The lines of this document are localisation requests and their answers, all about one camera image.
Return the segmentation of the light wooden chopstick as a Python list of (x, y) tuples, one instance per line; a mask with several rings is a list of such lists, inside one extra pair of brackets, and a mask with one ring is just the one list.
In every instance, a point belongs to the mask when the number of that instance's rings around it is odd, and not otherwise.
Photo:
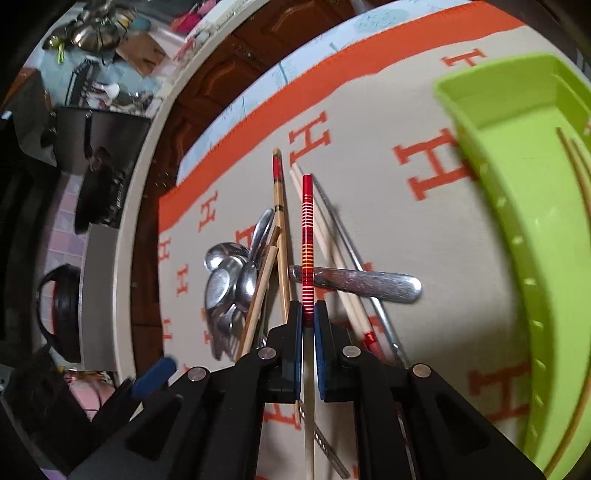
[(238, 345), (238, 353), (236, 353), (236, 361), (242, 356), (249, 353), (252, 349), (254, 335), (256, 334), (256, 325), (259, 322), (260, 311), (263, 306), (264, 295), (266, 295), (266, 288), (269, 286), (270, 274), (273, 271), (273, 265), (276, 262), (276, 255), (279, 249), (276, 245), (270, 245), (264, 256), (263, 267), (257, 276), (256, 291), (252, 298), (252, 303), (249, 306), (245, 319), (245, 330), (242, 332), (242, 337)]

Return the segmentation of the steel metal chopstick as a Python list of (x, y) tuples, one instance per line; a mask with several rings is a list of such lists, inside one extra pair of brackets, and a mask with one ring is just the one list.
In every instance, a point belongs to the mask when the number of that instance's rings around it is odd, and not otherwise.
[(331, 464), (332, 469), (338, 473), (339, 477), (342, 479), (349, 479), (351, 478), (351, 473), (349, 473), (348, 468), (342, 463), (341, 458), (339, 458), (337, 452), (329, 443), (328, 439), (325, 437), (324, 433), (322, 433), (321, 429), (318, 428), (318, 425), (314, 426), (314, 438), (315, 443), (318, 444), (318, 447), (321, 448), (322, 453), (324, 453), (325, 458)]
[[(337, 211), (335, 211), (334, 205), (332, 205), (331, 200), (329, 200), (329, 197), (325, 193), (324, 188), (322, 188), (322, 185), (320, 181), (318, 181), (318, 178), (313, 176), (312, 179), (315, 183), (315, 189), (317, 189), (318, 194), (320, 194), (322, 202), (324, 202), (325, 208), (327, 208), (329, 216), (331, 216), (332, 218), (332, 222), (335, 223), (335, 227), (339, 232), (339, 236), (341, 236), (342, 238), (342, 243), (344, 243), (346, 251), (348, 251), (349, 257), (351, 257), (351, 260), (353, 261), (353, 265), (355, 265), (356, 270), (363, 271), (361, 257), (359, 255), (358, 250), (356, 250), (356, 247), (353, 245), (351, 236), (349, 236), (349, 232), (346, 231), (344, 223), (342, 223), (342, 220), (339, 219)], [(394, 328), (391, 322), (391, 319), (384, 307), (383, 302), (376, 297), (370, 297), (370, 303), (372, 304), (376, 316), (380, 320), (381, 325), (384, 328), (386, 337), (394, 353), (394, 360), (396, 360), (396, 362), (401, 366), (408, 367), (410, 365), (408, 356), (405, 353), (400, 337), (397, 334), (396, 329)]]

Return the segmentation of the brown wooden chopstick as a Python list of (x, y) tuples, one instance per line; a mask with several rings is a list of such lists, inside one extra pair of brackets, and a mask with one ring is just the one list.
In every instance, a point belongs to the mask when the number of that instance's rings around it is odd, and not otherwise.
[[(270, 238), (270, 246), (276, 246), (277, 239), (280, 237), (280, 226), (274, 226), (273, 234)], [(259, 330), (257, 331), (256, 346), (266, 346), (267, 332), (269, 332), (269, 292), (263, 297), (262, 313), (259, 316)]]

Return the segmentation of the red striped wooden chopstick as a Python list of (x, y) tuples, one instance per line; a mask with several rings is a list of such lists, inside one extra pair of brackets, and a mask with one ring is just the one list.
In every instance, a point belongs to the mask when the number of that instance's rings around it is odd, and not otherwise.
[(280, 286), (280, 307), (283, 314), (283, 321), (288, 320), (288, 311), (290, 311), (290, 278), (288, 278), (288, 240), (290, 235), (287, 233), (287, 199), (284, 192), (283, 178), (283, 158), (281, 158), (280, 149), (274, 148), (271, 153), (273, 161), (273, 211), (274, 222), (280, 229), (280, 235), (277, 237), (277, 277), (279, 277)]

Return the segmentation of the white kitchen countertop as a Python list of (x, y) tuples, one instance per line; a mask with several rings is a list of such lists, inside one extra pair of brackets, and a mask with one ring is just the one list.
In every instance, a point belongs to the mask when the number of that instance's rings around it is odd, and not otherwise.
[(137, 367), (159, 357), (157, 203), (174, 186), (184, 152), (214, 119), (177, 98), (199, 71), (218, 70), (231, 56), (252, 59), (233, 33), (265, 5), (219, 2), (190, 34), (179, 58), (164, 64), (157, 106), (129, 177), (119, 226), (94, 225), (88, 232), (79, 299), (81, 369), (133, 376)]

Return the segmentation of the steel fork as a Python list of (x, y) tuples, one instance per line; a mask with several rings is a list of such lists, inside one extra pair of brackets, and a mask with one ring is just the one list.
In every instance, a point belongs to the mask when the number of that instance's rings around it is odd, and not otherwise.
[(245, 315), (235, 304), (217, 314), (215, 327), (221, 338), (222, 351), (230, 360), (235, 360), (240, 338), (242, 337)]

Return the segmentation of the small steel spoon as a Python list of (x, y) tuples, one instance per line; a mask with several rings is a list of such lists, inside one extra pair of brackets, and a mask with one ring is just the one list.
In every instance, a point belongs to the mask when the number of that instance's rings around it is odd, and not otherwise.
[(270, 233), (273, 216), (273, 210), (270, 208), (264, 210), (263, 214), (260, 215), (259, 221), (253, 230), (252, 247), (250, 247), (249, 256), (247, 256), (246, 263), (238, 275), (238, 282), (235, 285), (235, 304), (238, 310), (243, 313), (249, 310), (254, 291), (256, 291), (256, 258), (260, 250), (262, 250), (263, 242), (266, 241), (267, 235)]

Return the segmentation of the steel chinese soup spoon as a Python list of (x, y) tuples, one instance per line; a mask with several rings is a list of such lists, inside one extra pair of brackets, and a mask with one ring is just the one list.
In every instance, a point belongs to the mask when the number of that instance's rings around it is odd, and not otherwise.
[(221, 310), (235, 304), (235, 285), (238, 282), (240, 270), (242, 270), (242, 262), (233, 257), (226, 258), (211, 272), (206, 283), (204, 292), (205, 321), (208, 333), (211, 335), (211, 353), (215, 360), (221, 360), (224, 353), (221, 347), (221, 338), (215, 327), (215, 320)]

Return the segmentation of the black pot on stove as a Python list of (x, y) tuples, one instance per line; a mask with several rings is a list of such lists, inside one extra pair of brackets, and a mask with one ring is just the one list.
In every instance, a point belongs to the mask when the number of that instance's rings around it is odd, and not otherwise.
[[(67, 362), (82, 360), (79, 335), (79, 267), (63, 264), (44, 275), (35, 292), (36, 322), (47, 343)], [(44, 286), (53, 283), (51, 323), (47, 330), (41, 319), (41, 297)]]

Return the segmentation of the large steel serving spoon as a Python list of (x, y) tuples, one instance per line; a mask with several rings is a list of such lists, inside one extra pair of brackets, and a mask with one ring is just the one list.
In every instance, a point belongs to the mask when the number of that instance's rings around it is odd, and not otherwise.
[(215, 270), (221, 262), (235, 256), (245, 260), (249, 256), (249, 248), (236, 242), (221, 242), (207, 250), (204, 256), (204, 267), (208, 272)]

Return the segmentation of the orange beige H-pattern cloth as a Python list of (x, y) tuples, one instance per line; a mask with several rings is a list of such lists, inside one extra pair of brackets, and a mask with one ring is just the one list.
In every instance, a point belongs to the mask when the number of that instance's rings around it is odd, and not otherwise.
[[(204, 256), (223, 241), (252, 244), (257, 218), (273, 206), (278, 148), (290, 261), (301, 260), (300, 183), (311, 174), (363, 266), (422, 282), (416, 302), (386, 307), (409, 362), (431, 366), (525, 453), (531, 357), (517, 272), (434, 86), (487, 61), (537, 53), (584, 76), (517, 18), (485, 2), (460, 4), (346, 47), (236, 124), (159, 202), (163, 347), (179, 370), (236, 360), (211, 353)], [(318, 192), (314, 203), (315, 264), (351, 267)]]

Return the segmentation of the dark countertop appliance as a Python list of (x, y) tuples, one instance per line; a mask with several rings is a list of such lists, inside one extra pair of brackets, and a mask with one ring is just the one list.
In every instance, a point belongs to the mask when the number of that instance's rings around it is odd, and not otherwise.
[(58, 107), (47, 124), (58, 167), (80, 175), (74, 231), (92, 224), (117, 228), (131, 176), (150, 128), (145, 117), (96, 109)]

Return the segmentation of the lime green plastic utensil tray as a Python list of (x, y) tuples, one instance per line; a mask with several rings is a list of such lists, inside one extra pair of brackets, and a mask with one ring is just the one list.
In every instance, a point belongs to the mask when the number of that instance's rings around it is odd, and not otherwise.
[(590, 83), (549, 53), (484, 62), (434, 93), (501, 225), (525, 305), (525, 454), (562, 479), (590, 440)]

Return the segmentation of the white blue patterned tablecloth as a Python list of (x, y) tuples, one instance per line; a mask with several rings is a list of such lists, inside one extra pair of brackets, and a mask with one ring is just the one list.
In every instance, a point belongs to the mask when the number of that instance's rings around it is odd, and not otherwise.
[(394, 26), (459, 6), (457, 0), (394, 1), (372, 7), (360, 2), (360, 14), (322, 33), (293, 53), (280, 59), (249, 86), (238, 89), (238, 97), (218, 114), (180, 160), (176, 182), (182, 183), (228, 132), (271, 96), (335, 53)]

